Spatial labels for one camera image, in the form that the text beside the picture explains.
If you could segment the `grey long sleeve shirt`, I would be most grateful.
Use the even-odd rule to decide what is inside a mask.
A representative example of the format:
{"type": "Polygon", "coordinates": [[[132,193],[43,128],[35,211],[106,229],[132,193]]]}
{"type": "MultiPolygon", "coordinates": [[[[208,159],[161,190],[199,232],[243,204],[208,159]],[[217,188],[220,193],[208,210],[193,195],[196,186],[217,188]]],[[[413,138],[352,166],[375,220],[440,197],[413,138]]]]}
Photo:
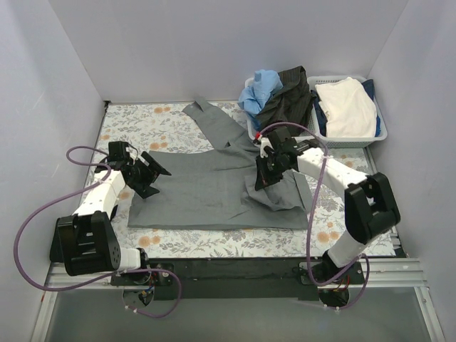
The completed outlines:
{"type": "Polygon", "coordinates": [[[158,178],[158,194],[133,197],[129,227],[307,228],[311,194],[304,176],[288,170],[279,183],[256,191],[259,149],[247,130],[201,97],[183,111],[213,148],[190,154],[150,151],[170,175],[158,178]]]}

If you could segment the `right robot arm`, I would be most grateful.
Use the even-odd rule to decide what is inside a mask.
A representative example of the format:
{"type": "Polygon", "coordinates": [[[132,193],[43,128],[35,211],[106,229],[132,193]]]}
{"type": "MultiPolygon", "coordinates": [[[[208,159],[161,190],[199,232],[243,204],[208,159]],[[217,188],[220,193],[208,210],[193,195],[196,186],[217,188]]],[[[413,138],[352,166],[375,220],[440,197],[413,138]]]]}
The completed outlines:
{"type": "Polygon", "coordinates": [[[379,235],[400,222],[400,212],[388,178],[381,172],[368,175],[328,155],[317,139],[298,141],[287,127],[266,135],[257,134],[260,154],[256,158],[256,190],[280,182],[294,170],[308,175],[335,192],[344,204],[346,230],[323,255],[323,277],[338,283],[348,275],[348,266],[379,235]]]}

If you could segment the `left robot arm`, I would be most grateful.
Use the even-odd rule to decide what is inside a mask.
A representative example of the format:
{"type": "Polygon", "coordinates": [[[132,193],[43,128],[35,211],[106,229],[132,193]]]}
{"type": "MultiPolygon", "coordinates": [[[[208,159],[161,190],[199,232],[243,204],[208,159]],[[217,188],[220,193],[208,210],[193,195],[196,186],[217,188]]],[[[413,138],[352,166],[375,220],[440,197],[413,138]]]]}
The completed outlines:
{"type": "Polygon", "coordinates": [[[171,173],[146,152],[132,157],[128,151],[131,147],[125,141],[108,143],[108,154],[95,169],[95,187],[72,215],[56,222],[61,258],[70,276],[127,271],[128,278],[137,285],[151,278],[147,254],[143,249],[121,247],[111,221],[125,187],[145,200],[160,192],[151,184],[160,175],[171,173]]]}

